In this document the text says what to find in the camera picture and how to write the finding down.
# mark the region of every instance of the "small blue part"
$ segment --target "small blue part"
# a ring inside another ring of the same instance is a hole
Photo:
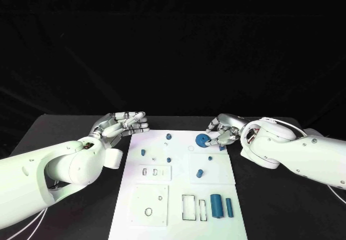
[[[211,137],[207,135],[207,134],[204,134],[204,133],[201,133],[198,136],[197,136],[197,144],[202,147],[202,148],[208,148],[208,146],[207,146],[207,141],[210,141],[211,140]]]
[[[211,215],[214,218],[224,218],[222,196],[220,194],[211,195]]]
[[[199,169],[199,170],[198,170],[198,172],[197,172],[197,177],[198,177],[198,178],[201,178],[201,177],[202,177],[202,175],[204,175],[204,170],[202,170],[202,169]]]
[[[234,217],[234,209],[233,209],[233,203],[231,203],[231,198],[225,199],[225,204],[227,204],[227,212],[228,212],[228,217]]]

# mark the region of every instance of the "rectangular outline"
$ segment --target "rectangular outline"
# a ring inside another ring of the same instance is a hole
[[[194,196],[195,219],[185,219],[185,196]],[[197,200],[195,200],[195,195],[189,195],[189,194],[184,194],[182,195],[182,219],[185,221],[197,221]]]
[[[204,206],[205,206],[205,220],[202,220],[201,201],[204,201]],[[208,205],[207,205],[207,200],[199,199],[199,200],[198,200],[198,205],[199,205],[199,219],[201,219],[201,222],[207,222],[207,221],[208,221]]]

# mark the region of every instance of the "robotic hand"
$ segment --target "robotic hand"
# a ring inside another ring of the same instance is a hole
[[[241,156],[260,166],[276,169],[284,164],[297,175],[346,189],[345,141],[323,137],[316,131],[315,135],[308,135],[296,126],[269,117],[250,121],[222,113],[212,120],[207,133],[217,125],[221,135],[205,142],[207,146],[230,145],[240,140]]]
[[[97,180],[104,166],[119,169],[123,152],[113,147],[123,136],[150,130],[145,116],[145,112],[110,113],[78,141],[0,160],[0,229],[84,189]],[[70,185],[49,189],[45,173]]]

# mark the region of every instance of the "blue disc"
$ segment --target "blue disc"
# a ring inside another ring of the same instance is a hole
[[[210,141],[211,138],[207,134],[201,133],[198,136],[197,136],[197,144],[202,147],[202,148],[208,148],[207,146],[207,141]]]

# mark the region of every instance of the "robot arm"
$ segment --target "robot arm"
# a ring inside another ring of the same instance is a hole
[[[241,155],[260,166],[276,169],[283,164],[296,174],[346,189],[346,142],[319,135],[297,136],[289,123],[264,117],[248,121],[221,114],[207,132],[218,125],[221,135],[205,145],[233,144],[240,139]]]
[[[0,229],[13,225],[99,178],[103,167],[117,169],[123,152],[113,149],[123,136],[150,130],[145,112],[107,114],[90,136],[0,160]],[[47,175],[70,183],[49,189]]]

